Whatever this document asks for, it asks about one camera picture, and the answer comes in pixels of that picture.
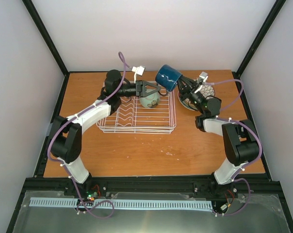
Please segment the dark blue ceramic mug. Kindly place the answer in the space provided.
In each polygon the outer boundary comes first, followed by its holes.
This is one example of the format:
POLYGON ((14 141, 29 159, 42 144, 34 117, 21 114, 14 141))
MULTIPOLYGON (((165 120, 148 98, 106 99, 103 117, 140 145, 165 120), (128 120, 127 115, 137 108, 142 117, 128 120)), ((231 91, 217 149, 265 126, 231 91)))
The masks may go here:
POLYGON ((156 74, 155 81, 168 92, 172 92, 176 86, 177 81, 182 77, 182 73, 172 68, 169 65, 163 65, 156 74))

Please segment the green floral ceramic bowl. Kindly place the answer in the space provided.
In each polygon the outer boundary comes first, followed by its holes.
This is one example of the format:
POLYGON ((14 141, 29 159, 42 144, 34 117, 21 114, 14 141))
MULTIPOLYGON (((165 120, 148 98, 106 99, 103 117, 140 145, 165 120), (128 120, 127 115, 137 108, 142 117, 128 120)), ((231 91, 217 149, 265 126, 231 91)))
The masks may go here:
POLYGON ((140 97, 139 101, 144 108, 155 108, 160 103, 160 95, 155 92, 147 97, 140 97))

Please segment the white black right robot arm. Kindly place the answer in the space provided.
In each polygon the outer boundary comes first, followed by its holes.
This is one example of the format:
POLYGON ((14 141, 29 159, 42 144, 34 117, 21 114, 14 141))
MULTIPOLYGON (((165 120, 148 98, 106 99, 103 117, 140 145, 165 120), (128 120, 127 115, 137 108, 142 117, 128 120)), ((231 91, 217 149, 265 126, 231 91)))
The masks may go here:
POLYGON ((192 80, 181 76, 177 81, 180 99, 188 99, 201 115, 195 117, 196 128, 223 137, 226 159, 213 173, 215 186, 237 181, 236 176, 260 159, 262 145, 250 120, 235 121, 219 118, 222 100, 214 95, 204 96, 201 89, 208 75, 202 73, 192 80))

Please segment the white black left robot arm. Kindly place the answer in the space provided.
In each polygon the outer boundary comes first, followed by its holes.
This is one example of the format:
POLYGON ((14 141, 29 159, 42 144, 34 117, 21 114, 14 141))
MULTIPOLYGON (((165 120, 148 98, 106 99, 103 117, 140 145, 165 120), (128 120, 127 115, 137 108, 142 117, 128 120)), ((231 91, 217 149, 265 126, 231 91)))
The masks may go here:
POLYGON ((113 69, 107 72, 100 96, 94 103, 74 115, 54 119, 47 156, 65 168, 69 178, 76 182, 77 192, 85 196, 92 190, 92 183, 87 180, 91 174, 81 159, 82 135, 97 122, 116 112, 122 97, 145 98, 160 90, 159 85, 144 80, 131 83, 125 78, 125 72, 113 69))

